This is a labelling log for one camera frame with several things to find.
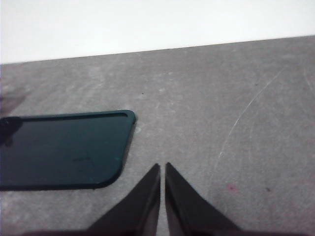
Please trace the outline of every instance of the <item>white background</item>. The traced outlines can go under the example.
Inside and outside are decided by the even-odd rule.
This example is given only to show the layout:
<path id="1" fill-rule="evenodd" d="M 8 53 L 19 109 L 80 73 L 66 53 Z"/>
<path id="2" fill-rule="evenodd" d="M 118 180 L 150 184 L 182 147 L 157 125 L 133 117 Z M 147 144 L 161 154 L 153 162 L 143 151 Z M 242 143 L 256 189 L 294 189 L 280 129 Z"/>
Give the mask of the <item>white background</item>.
<path id="1" fill-rule="evenodd" d="M 2 0 L 1 63 L 315 34 L 315 0 Z"/>

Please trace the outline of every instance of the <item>gray concrete surface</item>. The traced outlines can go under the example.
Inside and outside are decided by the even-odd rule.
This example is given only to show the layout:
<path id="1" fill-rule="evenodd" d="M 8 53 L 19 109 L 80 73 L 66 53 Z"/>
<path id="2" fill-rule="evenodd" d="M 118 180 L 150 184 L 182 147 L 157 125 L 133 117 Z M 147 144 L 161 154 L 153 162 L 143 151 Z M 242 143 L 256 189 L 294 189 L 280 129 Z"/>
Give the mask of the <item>gray concrete surface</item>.
<path id="1" fill-rule="evenodd" d="M 138 115 L 115 183 L 1 192 L 3 235 L 84 229 L 156 162 L 246 230 L 315 232 L 314 65 L 315 36 L 3 65 L 2 116 Z"/>

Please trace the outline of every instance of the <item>scratch mark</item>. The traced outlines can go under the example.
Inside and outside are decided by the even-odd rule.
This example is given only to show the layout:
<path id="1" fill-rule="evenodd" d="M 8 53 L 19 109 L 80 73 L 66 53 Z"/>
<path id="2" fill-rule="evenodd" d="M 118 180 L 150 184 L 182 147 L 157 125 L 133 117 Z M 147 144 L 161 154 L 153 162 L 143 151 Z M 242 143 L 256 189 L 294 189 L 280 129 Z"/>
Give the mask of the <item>scratch mark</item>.
<path id="1" fill-rule="evenodd" d="M 230 132 L 228 133 L 226 139 L 225 139 L 224 142 L 223 142 L 221 151 L 220 151 L 220 153 L 219 153 L 219 155 L 218 155 L 218 157 L 217 157 L 217 159 L 216 159 L 216 162 L 215 162 L 215 165 L 214 165 L 214 169 L 213 169 L 213 171 L 212 171 L 212 173 L 211 173 L 211 175 L 210 175 L 210 181 L 211 181 L 211 179 L 212 179 L 212 177 L 213 177 L 213 173 L 214 173 L 215 170 L 217 169 L 217 166 L 218 166 L 219 160 L 220 160 L 220 158 L 221 158 L 221 156 L 222 156 L 222 153 L 223 153 L 223 151 L 224 151 L 225 145 L 227 144 L 227 141 L 228 141 L 229 137 L 231 136 L 231 134 L 232 134 L 232 132 L 233 132 L 235 126 L 237 125 L 238 121 L 239 121 L 240 118 L 243 116 L 243 114 L 247 111 L 248 107 L 250 107 L 250 105 L 255 101 L 255 99 L 271 84 L 271 82 L 273 82 L 273 81 L 284 71 L 285 68 L 286 68 L 286 66 L 283 67 L 283 68 L 282 68 L 282 69 L 281 69 L 281 70 L 280 70 L 280 71 L 279 71 L 279 72 L 278 72 L 255 96 L 254 96 L 254 98 L 249 102 L 249 104 L 248 104 L 248 105 L 246 106 L 246 108 L 240 113 L 240 115 L 238 116 L 238 118 L 237 118 L 236 121 L 234 122 L 234 124 L 233 124 L 233 126 L 232 126 Z"/>
<path id="2" fill-rule="evenodd" d="M 309 79 L 308 79 L 307 76 L 306 76 L 305 67 L 303 68 L 303 76 L 304 76 L 304 78 L 305 78 L 305 80 L 306 80 L 306 83 L 307 83 L 308 86 L 310 87 L 310 90 L 311 90 L 312 94 L 315 95 L 315 92 L 314 92 L 314 90 L 313 90 L 313 87 L 311 86 L 311 83 L 310 83 Z"/>

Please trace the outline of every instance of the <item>pointed tip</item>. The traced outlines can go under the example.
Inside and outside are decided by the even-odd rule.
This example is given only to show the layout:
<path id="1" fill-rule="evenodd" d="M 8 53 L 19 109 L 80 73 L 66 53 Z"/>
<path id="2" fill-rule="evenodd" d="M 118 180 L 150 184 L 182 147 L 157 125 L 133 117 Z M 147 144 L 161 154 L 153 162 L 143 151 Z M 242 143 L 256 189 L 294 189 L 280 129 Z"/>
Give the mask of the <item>pointed tip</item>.
<path id="1" fill-rule="evenodd" d="M 153 165 L 130 193 L 88 229 L 92 232 L 135 232 L 154 235 L 160 203 L 160 166 Z"/>
<path id="2" fill-rule="evenodd" d="M 178 231 L 239 229 L 206 202 L 170 163 L 166 164 L 165 171 L 165 200 L 169 221 L 177 222 L 169 224 L 171 235 Z"/>

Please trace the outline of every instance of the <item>rounded corner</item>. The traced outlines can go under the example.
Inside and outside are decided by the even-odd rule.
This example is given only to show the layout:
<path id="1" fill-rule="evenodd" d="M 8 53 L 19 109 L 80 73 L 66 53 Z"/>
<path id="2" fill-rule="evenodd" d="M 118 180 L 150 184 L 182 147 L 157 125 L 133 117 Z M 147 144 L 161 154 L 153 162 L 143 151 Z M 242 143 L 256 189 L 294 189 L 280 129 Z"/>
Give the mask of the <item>rounded corner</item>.
<path id="1" fill-rule="evenodd" d="M 137 120 L 137 115 L 132 110 L 122 110 L 124 114 L 126 114 L 127 118 L 132 119 L 132 123 L 135 123 Z"/>

